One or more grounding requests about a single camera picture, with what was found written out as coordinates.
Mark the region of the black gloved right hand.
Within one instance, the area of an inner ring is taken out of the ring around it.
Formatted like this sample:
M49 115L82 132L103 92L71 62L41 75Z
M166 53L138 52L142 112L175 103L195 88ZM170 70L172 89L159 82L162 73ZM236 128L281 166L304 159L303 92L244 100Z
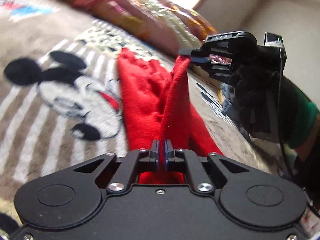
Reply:
M277 102L284 108L290 102L291 81L278 72L268 72L256 66L241 65L231 75L229 84L235 89L240 120L244 129L254 138L278 142L272 135L267 93L271 94L272 109L278 110Z

